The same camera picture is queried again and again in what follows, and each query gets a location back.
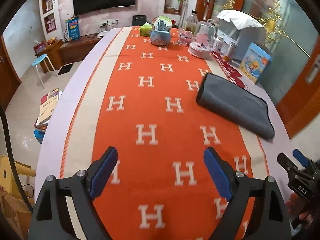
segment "pink floral wall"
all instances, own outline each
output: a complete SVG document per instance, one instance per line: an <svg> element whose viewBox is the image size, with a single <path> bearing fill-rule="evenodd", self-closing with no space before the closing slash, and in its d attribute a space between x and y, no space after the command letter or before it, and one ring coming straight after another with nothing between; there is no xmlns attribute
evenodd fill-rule
<svg viewBox="0 0 320 240"><path fill-rule="evenodd" d="M73 17L73 1L58 0L59 15L63 32L66 29L65 20ZM148 21L157 16L159 0L138 0L133 7L109 8L98 10L79 16L80 35L86 35L105 30L99 28L97 22L104 19L118 19L118 27L131 26L133 15L146 15Z"/></svg>

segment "gray pouch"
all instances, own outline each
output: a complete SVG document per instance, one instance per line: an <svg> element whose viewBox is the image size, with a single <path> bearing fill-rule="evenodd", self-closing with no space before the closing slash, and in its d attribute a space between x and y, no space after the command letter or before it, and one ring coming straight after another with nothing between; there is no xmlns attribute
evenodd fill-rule
<svg viewBox="0 0 320 240"><path fill-rule="evenodd" d="M202 80L196 102L265 140L270 140L275 135L267 103L222 77L207 73Z"/></svg>

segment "green tissue box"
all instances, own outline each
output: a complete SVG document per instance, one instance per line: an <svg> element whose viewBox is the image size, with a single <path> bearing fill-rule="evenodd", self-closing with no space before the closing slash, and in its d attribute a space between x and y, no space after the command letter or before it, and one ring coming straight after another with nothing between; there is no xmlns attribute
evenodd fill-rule
<svg viewBox="0 0 320 240"><path fill-rule="evenodd" d="M140 27L140 36L150 37L152 32L152 26L150 23L145 23Z"/></svg>

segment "yellow plastic stool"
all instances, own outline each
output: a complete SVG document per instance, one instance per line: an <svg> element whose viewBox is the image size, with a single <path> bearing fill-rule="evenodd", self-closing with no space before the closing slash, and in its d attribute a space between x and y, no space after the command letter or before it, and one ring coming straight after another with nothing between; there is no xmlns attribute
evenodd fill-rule
<svg viewBox="0 0 320 240"><path fill-rule="evenodd" d="M30 177L36 176L36 171L31 169L30 166L19 163L17 161L15 161L15 164L18 175L21 174ZM4 155L0 157L0 185L4 187L8 194L22 200L22 197L18 191L17 184L14 180L13 173L11 171L9 158ZM34 200L32 198L28 198L28 200L30 201L30 203L34 203Z"/></svg>

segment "metal screw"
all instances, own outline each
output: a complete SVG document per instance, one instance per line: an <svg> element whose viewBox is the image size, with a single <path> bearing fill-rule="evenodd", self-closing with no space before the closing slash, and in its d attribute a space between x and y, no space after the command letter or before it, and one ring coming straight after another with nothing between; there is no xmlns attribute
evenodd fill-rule
<svg viewBox="0 0 320 240"><path fill-rule="evenodd" d="M46 178L46 180L47 180L47 181L52 181L52 180L53 180L53 178L54 178L54 176L53 176L53 175L49 175L49 176Z"/></svg>
<svg viewBox="0 0 320 240"><path fill-rule="evenodd" d="M244 173L242 171L236 171L236 176L238 178L243 178L244 177Z"/></svg>
<svg viewBox="0 0 320 240"><path fill-rule="evenodd" d="M272 176L268 176L268 181L269 181L269 182L275 182L275 178L272 177Z"/></svg>
<svg viewBox="0 0 320 240"><path fill-rule="evenodd" d="M85 175L85 170L79 170L79 171L77 172L77 175L78 175L79 177L84 176L84 175Z"/></svg>

